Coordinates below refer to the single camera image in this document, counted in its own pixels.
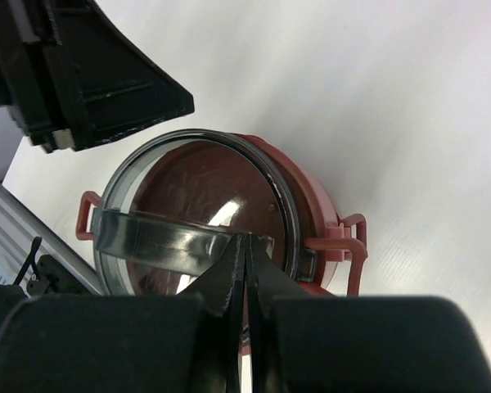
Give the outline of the dark red lid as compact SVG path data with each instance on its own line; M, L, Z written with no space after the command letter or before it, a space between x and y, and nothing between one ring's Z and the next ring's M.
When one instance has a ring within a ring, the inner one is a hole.
M250 161L223 145L194 141L165 153L142 180L129 210L269 237L273 263L286 266L286 234L271 186Z

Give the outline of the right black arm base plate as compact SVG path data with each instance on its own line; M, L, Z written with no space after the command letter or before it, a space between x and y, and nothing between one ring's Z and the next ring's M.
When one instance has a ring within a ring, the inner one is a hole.
M52 255L42 255L38 260L35 260L41 244L41 237L33 239L30 251L13 284L19 286L22 280L28 277L26 291L30 296L90 295L91 292Z

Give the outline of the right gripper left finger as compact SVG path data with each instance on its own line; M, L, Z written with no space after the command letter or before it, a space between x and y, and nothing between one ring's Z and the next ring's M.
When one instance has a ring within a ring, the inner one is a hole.
M0 392L238 392L246 239L176 296L36 296L0 326Z

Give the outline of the grey transparent lid with handle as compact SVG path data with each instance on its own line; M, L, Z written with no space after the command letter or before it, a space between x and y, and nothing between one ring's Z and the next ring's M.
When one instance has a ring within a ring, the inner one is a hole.
M115 171L103 193L87 191L82 195L76 235L81 241L92 242L96 271L106 292L180 292L221 257L236 234L255 235L273 262L273 242L269 237L130 212L134 195L153 164L168 151L194 141L233 149L266 178L277 198L286 234L286 266L278 268L296 281L306 252L295 197L274 162L242 135L247 134L207 129L161 135L134 151Z

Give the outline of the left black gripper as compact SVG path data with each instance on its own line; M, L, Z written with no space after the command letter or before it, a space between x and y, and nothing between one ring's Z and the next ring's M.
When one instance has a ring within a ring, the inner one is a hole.
M25 1L0 1L0 108L33 145L82 151L190 115L194 97L94 1L42 1L48 38Z

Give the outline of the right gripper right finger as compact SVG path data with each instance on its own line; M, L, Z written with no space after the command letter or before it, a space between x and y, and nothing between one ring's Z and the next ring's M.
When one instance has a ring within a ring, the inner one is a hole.
M435 296L313 296L244 240L255 392L491 392L467 316Z

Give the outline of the aluminium front rail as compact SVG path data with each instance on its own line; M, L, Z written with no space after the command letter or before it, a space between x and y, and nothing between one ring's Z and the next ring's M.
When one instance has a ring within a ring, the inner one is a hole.
M35 237L42 238L35 260L52 255L93 295L104 291L94 270L0 183L0 285L12 285ZM20 287L26 291L29 278Z

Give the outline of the pink steel bowl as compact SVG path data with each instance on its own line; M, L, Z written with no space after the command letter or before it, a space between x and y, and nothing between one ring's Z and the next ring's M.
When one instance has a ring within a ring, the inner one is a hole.
M367 259L367 221L362 214L344 218L326 189L285 153L254 135L242 135L271 159L295 197L304 251L296 281L312 295L326 295L339 263L349 262L346 294L357 296Z

